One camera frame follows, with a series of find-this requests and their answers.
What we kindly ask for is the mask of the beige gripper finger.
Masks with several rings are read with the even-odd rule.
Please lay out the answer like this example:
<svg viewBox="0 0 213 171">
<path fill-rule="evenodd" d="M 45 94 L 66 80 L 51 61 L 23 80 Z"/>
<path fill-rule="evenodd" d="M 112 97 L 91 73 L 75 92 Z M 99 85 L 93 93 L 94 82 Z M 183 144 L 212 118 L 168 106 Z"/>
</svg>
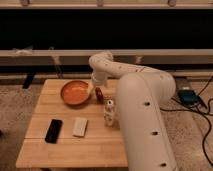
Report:
<svg viewBox="0 0 213 171">
<path fill-rule="evenodd" d="M 88 83 L 88 88 L 87 88 L 87 94 L 88 94 L 88 96 L 91 96 L 91 94 L 93 93 L 94 89 L 95 89 L 95 87 L 94 87 L 93 83 L 89 82 Z"/>
</svg>

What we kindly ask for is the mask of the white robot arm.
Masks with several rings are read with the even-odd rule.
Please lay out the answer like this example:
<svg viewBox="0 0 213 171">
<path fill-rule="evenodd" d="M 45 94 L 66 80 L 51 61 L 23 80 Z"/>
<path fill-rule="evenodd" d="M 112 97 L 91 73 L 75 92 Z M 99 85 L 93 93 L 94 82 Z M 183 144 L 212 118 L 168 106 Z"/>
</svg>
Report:
<svg viewBox="0 0 213 171">
<path fill-rule="evenodd" d="M 171 99 L 176 84 L 165 71 L 115 62 L 109 51 L 89 58 L 92 83 L 118 79 L 116 113 L 124 140 L 129 171 L 178 171 L 159 104 Z"/>
</svg>

